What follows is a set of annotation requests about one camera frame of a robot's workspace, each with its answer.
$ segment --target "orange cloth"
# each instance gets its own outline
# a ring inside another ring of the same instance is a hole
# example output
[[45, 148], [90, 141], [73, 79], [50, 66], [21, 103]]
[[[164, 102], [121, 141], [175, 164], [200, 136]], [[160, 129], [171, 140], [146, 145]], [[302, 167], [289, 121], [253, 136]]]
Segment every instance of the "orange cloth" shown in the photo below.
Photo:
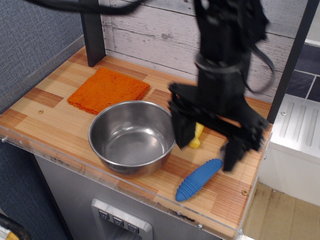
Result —
[[140, 100], [149, 88], [150, 85], [146, 82], [110, 69], [99, 68], [67, 101], [79, 109], [97, 115], [113, 104]]

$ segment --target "tile floor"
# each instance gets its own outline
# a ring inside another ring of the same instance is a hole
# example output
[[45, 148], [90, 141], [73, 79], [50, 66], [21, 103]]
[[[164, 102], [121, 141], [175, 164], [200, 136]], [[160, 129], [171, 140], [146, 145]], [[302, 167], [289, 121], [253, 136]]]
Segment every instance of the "tile floor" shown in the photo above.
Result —
[[320, 47], [303, 45], [286, 94], [320, 103]]

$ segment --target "control panel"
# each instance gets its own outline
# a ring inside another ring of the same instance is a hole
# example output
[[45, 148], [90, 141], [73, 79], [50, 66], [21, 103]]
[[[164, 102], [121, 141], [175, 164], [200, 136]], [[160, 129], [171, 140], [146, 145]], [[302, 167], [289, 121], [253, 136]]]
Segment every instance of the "control panel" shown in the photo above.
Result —
[[101, 240], [153, 240], [152, 226], [134, 215], [97, 198], [91, 209]]

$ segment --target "black vertical post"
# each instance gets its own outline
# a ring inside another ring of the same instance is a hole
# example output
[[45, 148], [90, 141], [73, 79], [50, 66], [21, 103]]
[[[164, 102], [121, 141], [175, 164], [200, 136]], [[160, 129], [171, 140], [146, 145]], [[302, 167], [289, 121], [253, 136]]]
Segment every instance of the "black vertical post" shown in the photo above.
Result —
[[[99, 5], [98, 0], [79, 0], [81, 3]], [[93, 67], [105, 55], [105, 42], [99, 14], [81, 13], [84, 43], [89, 67]]]
[[311, 23], [315, 17], [318, 4], [319, 0], [309, 0], [306, 4], [300, 26], [296, 33], [295, 40], [293, 42], [292, 49], [288, 57], [288, 61], [286, 62], [286, 65], [284, 67], [284, 71], [279, 86], [276, 90], [272, 106], [267, 117], [267, 120], [272, 124], [276, 120], [278, 111], [280, 109], [280, 105], [282, 103], [282, 100], [284, 99], [292, 73], [295, 69], [302, 47], [305, 43]]

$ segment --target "metal bowl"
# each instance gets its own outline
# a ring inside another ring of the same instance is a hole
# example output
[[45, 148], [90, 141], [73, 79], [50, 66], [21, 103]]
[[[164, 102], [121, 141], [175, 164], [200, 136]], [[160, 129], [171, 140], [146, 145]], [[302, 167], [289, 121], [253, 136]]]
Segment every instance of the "metal bowl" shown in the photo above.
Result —
[[89, 128], [89, 143], [102, 162], [123, 177], [160, 169], [176, 141], [171, 114], [147, 101], [125, 101], [100, 112]]

